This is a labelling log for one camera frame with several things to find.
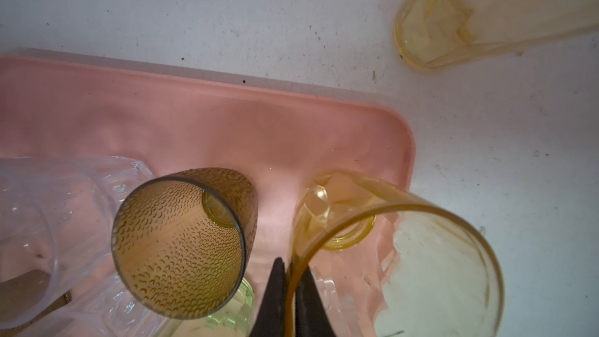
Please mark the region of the short yellow cup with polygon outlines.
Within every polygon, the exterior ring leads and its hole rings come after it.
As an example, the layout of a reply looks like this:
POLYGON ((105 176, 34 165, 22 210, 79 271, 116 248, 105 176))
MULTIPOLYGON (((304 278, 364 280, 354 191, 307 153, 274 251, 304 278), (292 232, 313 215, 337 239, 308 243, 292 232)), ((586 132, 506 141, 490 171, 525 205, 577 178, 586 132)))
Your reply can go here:
POLYGON ((285 334, 296 336, 295 293, 314 256, 356 246, 394 249, 382 285, 380 336, 495 336, 504 308, 499 261, 468 221, 374 176, 347 170, 315 175, 294 214, 285 334))

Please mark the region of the short bright green cup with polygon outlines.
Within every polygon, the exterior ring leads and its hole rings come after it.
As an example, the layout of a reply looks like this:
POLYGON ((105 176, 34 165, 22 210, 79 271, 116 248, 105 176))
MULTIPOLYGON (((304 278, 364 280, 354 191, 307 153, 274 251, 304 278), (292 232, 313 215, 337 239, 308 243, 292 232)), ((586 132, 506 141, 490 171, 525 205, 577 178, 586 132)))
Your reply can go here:
POLYGON ((233 298, 205 318, 188 321, 169 319, 156 336, 248 336, 252 329, 255 295, 243 279, 233 298))

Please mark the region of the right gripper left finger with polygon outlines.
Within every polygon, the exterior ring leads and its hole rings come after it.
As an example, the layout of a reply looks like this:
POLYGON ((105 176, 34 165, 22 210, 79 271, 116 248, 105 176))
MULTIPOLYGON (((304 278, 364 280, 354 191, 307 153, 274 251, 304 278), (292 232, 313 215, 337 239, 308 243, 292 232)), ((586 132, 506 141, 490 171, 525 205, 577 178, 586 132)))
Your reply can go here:
POLYGON ((284 337, 286 293, 285 263, 281 257, 277 257, 249 337, 284 337))

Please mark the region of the brown dimpled cup front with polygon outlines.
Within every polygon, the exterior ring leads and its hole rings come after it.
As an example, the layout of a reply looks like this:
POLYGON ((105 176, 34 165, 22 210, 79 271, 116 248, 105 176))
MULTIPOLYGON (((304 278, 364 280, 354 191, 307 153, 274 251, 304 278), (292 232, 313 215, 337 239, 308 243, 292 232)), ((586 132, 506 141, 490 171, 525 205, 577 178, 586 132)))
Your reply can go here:
POLYGON ((1 325, 17 321, 12 328, 1 328, 1 336, 15 336, 51 312, 72 301, 67 291, 30 321, 23 321, 22 313, 34 307, 44 296, 50 274, 34 270, 1 283, 1 325))

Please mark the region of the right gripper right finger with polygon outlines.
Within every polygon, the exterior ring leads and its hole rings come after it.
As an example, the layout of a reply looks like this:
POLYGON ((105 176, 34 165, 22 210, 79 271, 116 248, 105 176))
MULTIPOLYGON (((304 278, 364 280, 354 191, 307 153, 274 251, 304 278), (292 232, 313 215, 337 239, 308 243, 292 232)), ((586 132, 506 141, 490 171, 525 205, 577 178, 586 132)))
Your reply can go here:
POLYGON ((336 337, 310 268, 296 288, 295 332, 297 337, 336 337))

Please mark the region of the clear faceted cup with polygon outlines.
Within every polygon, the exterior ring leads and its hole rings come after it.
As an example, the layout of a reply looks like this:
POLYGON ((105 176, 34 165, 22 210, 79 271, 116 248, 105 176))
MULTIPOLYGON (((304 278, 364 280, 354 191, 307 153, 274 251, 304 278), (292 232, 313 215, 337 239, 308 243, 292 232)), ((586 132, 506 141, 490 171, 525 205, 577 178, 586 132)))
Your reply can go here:
POLYGON ((34 270, 50 274, 23 321, 106 260, 120 204, 153 177, 141 160, 117 156, 1 160, 1 283, 34 270))
POLYGON ((165 318, 138 302, 114 273, 20 336, 153 336, 165 318))

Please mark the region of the brown dimpled cup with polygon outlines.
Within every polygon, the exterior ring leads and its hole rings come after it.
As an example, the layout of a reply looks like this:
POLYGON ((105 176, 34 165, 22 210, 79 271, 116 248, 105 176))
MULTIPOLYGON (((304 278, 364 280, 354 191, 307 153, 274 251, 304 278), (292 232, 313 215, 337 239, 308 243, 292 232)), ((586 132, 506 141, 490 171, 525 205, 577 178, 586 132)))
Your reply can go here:
POLYGON ((112 225, 116 271, 154 313, 206 317, 230 301, 248 266, 257 231, 252 182, 229 168, 195 168, 132 191, 112 225))
POLYGON ((51 312, 72 301, 67 291, 30 321, 23 321, 22 313, 34 307, 44 296, 50 274, 34 270, 1 283, 1 325, 17 321, 12 328, 1 328, 1 336, 15 336, 51 312))

